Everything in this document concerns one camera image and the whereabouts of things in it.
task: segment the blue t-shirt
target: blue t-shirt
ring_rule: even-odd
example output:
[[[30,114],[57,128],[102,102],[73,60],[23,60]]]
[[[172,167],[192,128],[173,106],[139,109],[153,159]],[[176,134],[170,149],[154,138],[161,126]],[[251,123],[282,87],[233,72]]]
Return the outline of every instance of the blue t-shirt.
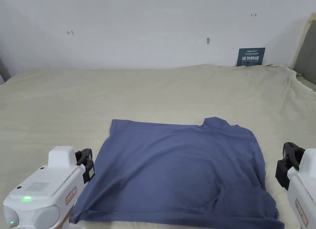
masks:
[[[219,118],[201,126],[113,120],[94,168],[74,222],[284,228],[253,133]]]

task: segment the beige bed sheet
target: beige bed sheet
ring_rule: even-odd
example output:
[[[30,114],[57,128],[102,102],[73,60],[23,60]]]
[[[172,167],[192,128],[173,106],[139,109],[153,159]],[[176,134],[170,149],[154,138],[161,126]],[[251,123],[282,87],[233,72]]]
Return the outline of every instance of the beige bed sheet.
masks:
[[[286,228],[299,228],[275,179],[284,142],[316,147],[316,93],[285,67],[201,65],[172,70],[40,70],[0,85],[1,200],[55,146],[92,148],[96,157],[112,119],[202,124],[217,116],[250,129],[266,162],[266,186]],[[137,222],[89,228],[184,228]],[[3,209],[0,227],[6,228]]]

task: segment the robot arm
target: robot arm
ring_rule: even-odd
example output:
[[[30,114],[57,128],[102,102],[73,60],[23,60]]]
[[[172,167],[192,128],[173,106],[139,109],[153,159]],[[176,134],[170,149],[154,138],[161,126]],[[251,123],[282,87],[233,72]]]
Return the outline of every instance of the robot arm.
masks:
[[[69,146],[49,152],[43,165],[5,198],[4,215],[10,228],[69,228],[67,215],[94,177],[91,149],[75,153]]]
[[[316,149],[305,150],[286,142],[283,157],[277,163],[276,178],[285,188],[301,228],[315,228]]]

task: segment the red marking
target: red marking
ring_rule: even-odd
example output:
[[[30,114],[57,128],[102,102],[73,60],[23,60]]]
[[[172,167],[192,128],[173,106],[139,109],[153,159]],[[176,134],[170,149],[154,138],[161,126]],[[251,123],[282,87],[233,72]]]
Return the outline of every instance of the red marking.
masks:
[[[70,201],[75,197],[75,195],[77,194],[77,187],[73,188],[70,193],[67,195],[65,201],[66,201],[66,205],[68,205],[70,203]]]

